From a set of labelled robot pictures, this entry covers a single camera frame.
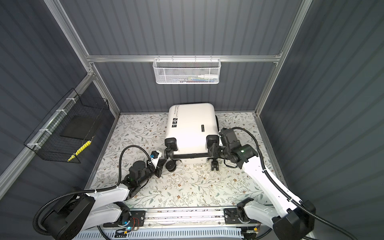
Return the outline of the white black suitcase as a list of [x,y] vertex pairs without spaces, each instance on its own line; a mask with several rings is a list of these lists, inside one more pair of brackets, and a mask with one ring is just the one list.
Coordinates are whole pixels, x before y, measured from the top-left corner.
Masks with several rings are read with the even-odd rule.
[[173,105],[169,109],[165,136],[166,169],[176,170],[177,161],[183,164],[211,163],[211,171],[219,162],[209,154],[212,144],[219,144],[219,124],[214,106],[210,103]]

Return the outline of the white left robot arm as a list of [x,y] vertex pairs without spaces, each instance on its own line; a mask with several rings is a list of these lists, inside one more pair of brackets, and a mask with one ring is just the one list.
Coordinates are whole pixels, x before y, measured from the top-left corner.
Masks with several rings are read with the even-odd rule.
[[171,150],[153,151],[146,161],[135,162],[129,174],[119,170],[116,185],[101,189],[78,190],[54,198],[43,205],[32,222],[34,230],[55,240],[71,240],[79,232],[122,220],[128,225],[130,210],[124,201],[133,198],[152,176],[160,177]]

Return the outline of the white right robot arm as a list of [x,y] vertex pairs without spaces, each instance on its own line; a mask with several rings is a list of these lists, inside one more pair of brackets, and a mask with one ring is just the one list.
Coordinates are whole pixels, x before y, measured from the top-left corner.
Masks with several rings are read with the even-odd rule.
[[316,207],[310,201],[304,202],[293,194],[265,166],[260,148],[241,145],[234,131],[234,128],[221,129],[219,136],[222,144],[212,143],[209,154],[236,164],[256,182],[273,205],[268,207],[252,198],[243,200],[237,205],[237,215],[242,223],[256,220],[268,226],[280,240],[308,240],[315,221],[319,221],[351,240],[356,239],[350,232],[318,216]]

